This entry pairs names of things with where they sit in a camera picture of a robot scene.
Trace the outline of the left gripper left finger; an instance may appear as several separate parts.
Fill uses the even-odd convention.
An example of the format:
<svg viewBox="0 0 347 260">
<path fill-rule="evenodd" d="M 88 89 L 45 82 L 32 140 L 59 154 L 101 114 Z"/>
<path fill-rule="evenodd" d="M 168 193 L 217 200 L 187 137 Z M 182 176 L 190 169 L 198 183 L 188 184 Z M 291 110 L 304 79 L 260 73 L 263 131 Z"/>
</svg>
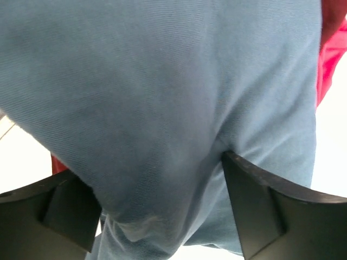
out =
<svg viewBox="0 0 347 260">
<path fill-rule="evenodd" d="M 71 171 L 2 193 L 1 259 L 84 259 L 100 214 L 91 188 Z"/>
</svg>

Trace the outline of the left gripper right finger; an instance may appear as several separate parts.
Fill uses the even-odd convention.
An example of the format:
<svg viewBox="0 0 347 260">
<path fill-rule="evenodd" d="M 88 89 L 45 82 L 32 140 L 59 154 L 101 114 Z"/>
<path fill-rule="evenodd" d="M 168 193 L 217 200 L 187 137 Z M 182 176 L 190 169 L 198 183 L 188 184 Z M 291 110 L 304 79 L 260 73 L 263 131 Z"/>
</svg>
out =
<svg viewBox="0 0 347 260">
<path fill-rule="evenodd" d="M 233 152 L 222 155 L 222 165 L 245 259 L 346 259 L 346 198 L 295 184 Z"/>
</svg>

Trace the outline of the teal blue t shirt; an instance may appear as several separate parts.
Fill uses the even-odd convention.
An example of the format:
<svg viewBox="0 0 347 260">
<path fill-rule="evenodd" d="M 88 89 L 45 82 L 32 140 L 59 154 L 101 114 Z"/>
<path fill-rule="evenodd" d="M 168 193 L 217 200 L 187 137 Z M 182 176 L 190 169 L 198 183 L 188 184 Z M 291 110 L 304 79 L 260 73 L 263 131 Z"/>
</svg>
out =
<svg viewBox="0 0 347 260">
<path fill-rule="evenodd" d="M 90 186 L 88 259 L 241 253 L 221 155 L 310 186 L 320 1 L 1 1 L 1 110 Z"/>
</svg>

